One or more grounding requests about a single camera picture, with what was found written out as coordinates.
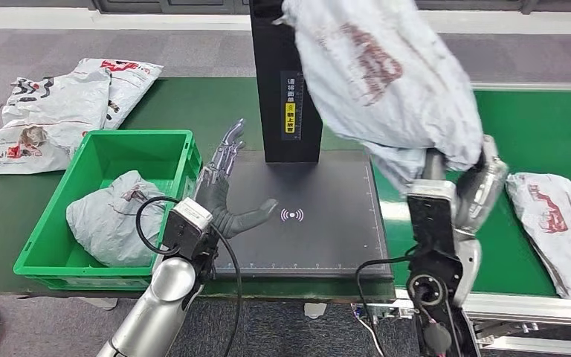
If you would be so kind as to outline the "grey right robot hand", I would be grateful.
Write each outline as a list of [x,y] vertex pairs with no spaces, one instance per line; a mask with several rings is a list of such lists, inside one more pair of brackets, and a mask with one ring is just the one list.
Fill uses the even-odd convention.
[[503,189],[508,171],[494,138],[484,135],[478,162],[457,180],[457,207],[452,222],[461,240],[475,238]]

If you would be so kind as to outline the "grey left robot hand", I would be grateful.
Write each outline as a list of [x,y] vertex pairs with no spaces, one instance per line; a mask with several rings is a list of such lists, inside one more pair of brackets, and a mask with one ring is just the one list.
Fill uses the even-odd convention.
[[194,200],[212,214],[211,223],[225,239],[267,222],[278,205],[277,200],[268,199],[246,213],[235,214],[228,210],[228,179],[245,145],[241,140],[244,126],[245,120],[240,118],[226,131],[211,160],[203,166],[194,195]]

